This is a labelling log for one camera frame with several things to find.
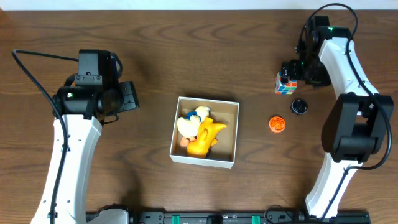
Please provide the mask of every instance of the white wall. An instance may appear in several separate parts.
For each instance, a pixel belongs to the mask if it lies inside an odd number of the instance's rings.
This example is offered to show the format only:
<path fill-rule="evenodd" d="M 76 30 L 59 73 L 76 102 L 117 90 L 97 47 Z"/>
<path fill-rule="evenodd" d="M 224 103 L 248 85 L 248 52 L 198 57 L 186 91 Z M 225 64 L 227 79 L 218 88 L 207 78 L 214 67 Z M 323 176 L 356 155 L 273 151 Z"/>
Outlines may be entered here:
<path fill-rule="evenodd" d="M 398 0 L 0 0 L 0 7 L 3 10 L 317 9 L 332 2 L 353 9 L 398 9 Z"/>

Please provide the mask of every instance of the black round object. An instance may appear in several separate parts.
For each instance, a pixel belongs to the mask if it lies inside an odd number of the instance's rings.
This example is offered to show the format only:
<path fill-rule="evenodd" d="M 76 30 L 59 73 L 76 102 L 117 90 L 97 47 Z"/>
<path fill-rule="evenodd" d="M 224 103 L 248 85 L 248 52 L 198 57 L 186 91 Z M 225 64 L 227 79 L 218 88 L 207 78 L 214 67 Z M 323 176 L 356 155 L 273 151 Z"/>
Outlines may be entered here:
<path fill-rule="evenodd" d="M 291 109 L 296 115 L 305 114 L 308 111 L 308 104 L 303 99 L 296 99 L 292 102 Z"/>

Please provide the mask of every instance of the puzzle cube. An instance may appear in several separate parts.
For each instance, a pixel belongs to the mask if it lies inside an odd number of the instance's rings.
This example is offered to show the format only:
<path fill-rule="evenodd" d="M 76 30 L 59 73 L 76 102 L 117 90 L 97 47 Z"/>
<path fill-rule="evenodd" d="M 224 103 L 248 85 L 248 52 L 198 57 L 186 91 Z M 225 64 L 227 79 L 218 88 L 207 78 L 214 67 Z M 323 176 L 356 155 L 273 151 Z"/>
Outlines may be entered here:
<path fill-rule="evenodd" d="M 277 76 L 275 77 L 275 93 L 276 94 L 292 94 L 294 90 L 297 88 L 297 81 L 290 80 L 286 85 L 283 85 L 280 82 L 280 72 L 278 72 Z"/>

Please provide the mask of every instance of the orange bottle cap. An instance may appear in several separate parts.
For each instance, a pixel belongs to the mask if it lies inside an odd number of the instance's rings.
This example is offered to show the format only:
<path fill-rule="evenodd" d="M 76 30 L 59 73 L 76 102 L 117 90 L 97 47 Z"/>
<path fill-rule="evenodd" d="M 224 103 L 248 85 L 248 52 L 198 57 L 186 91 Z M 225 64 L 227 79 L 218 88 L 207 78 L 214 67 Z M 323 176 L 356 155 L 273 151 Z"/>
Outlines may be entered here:
<path fill-rule="evenodd" d="M 269 120 L 269 128 L 273 133 L 280 133 L 286 128 L 286 122 L 280 116 L 272 117 Z"/>

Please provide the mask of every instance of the green strip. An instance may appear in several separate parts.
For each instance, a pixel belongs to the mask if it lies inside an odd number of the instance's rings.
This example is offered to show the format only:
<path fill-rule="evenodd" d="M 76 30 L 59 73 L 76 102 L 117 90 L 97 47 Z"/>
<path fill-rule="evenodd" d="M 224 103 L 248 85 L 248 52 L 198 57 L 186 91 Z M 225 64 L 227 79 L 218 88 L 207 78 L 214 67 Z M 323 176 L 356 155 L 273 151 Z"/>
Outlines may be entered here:
<path fill-rule="evenodd" d="M 253 224 L 261 224 L 261 219 L 259 215 L 253 215 L 251 219 L 253 220 Z"/>
<path fill-rule="evenodd" d="M 179 215 L 172 216 L 172 224 L 180 224 L 180 216 Z"/>

